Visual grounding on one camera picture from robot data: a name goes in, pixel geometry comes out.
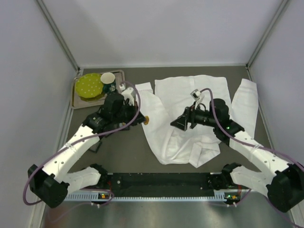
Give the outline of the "white cup dark base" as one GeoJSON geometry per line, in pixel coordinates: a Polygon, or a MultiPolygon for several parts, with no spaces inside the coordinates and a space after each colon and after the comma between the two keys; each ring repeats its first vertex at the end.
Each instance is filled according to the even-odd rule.
{"type": "Polygon", "coordinates": [[[103,93],[108,94],[116,90],[115,75],[113,73],[103,73],[100,80],[103,84],[103,93]]]}

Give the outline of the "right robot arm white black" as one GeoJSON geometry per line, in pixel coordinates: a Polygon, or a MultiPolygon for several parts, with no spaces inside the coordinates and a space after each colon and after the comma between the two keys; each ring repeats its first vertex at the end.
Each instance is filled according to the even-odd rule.
{"type": "Polygon", "coordinates": [[[265,196],[280,212],[288,212],[304,200],[304,171],[259,145],[245,129],[233,121],[222,99],[213,99],[209,110],[197,105],[186,107],[182,115],[170,123],[186,131],[197,125],[213,129],[217,139],[237,151],[259,171],[247,169],[239,163],[226,165],[219,175],[223,185],[242,185],[265,196]]]}

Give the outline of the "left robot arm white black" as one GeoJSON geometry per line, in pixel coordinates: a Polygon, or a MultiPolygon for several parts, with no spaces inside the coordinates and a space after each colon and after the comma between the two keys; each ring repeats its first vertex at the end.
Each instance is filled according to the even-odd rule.
{"type": "Polygon", "coordinates": [[[58,207],[66,196],[87,186],[96,185],[102,168],[98,165],[69,173],[71,167],[102,138],[129,126],[143,123],[140,96],[132,88],[106,96],[99,110],[88,115],[68,142],[43,164],[28,169],[25,189],[31,190],[50,208],[58,207]]]}

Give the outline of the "silver metal tray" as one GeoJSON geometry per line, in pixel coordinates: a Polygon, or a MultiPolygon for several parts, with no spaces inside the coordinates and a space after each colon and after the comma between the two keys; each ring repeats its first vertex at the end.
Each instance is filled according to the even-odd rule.
{"type": "Polygon", "coordinates": [[[70,101],[73,109],[99,106],[104,103],[106,93],[104,93],[103,87],[105,87],[105,84],[100,79],[103,74],[90,73],[74,78],[70,101]]]}

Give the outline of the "green polka dot plate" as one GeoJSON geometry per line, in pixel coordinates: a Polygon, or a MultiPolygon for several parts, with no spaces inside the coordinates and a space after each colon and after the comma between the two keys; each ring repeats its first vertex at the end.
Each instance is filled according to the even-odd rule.
{"type": "Polygon", "coordinates": [[[100,80],[101,74],[90,73],[76,80],[75,92],[79,97],[91,99],[103,92],[103,84],[100,80]]]}

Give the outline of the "white shirt garment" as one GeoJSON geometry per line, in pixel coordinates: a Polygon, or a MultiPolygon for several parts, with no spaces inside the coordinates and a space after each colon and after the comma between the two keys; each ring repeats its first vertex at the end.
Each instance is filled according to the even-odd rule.
{"type": "Polygon", "coordinates": [[[220,141],[211,127],[197,125],[182,131],[170,123],[179,117],[185,107],[193,104],[191,92],[195,89],[212,90],[214,98],[223,99],[229,107],[232,120],[254,137],[258,113],[256,83],[242,79],[230,98],[224,77],[207,75],[169,77],[135,86],[140,94],[141,112],[149,117],[143,130],[151,151],[161,164],[191,164],[198,168],[220,154],[220,141]]]}

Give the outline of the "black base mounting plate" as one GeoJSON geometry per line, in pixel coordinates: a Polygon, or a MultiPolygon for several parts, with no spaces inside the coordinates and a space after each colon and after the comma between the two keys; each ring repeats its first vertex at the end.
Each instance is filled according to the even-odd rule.
{"type": "Polygon", "coordinates": [[[220,174],[113,173],[103,174],[94,189],[111,190],[115,197],[204,197],[216,190],[238,189],[220,174]]]}

